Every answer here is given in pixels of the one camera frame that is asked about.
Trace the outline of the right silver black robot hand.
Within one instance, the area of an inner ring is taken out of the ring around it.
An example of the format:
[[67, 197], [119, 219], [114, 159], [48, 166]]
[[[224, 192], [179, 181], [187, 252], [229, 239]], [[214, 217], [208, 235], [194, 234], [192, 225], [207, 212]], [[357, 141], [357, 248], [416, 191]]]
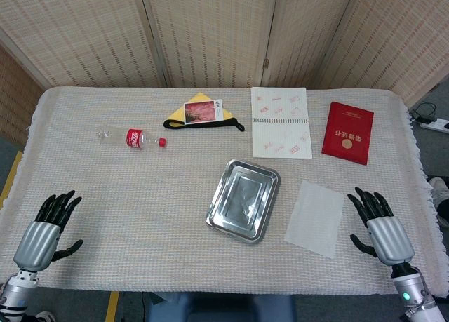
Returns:
[[401, 221], [394, 216], [383, 195], [370, 193], [355, 188], [356, 195], [348, 194], [348, 199], [354, 204], [364, 227], [370, 236], [368, 246], [361, 242], [357, 235], [352, 234], [352, 243], [362, 252], [387, 266], [409, 263], [415, 251], [406, 234]]

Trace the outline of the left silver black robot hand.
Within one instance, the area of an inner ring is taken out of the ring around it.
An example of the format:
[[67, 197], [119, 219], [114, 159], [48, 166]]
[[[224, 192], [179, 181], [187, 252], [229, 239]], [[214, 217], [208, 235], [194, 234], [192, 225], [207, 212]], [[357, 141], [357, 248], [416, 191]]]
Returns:
[[74, 190], [59, 196], [53, 194], [43, 202], [14, 255], [14, 263], [19, 269], [34, 273], [43, 271], [52, 262], [69, 257], [82, 247], [83, 240], [79, 239], [66, 249], [57, 249], [61, 234], [82, 200], [74, 194]]

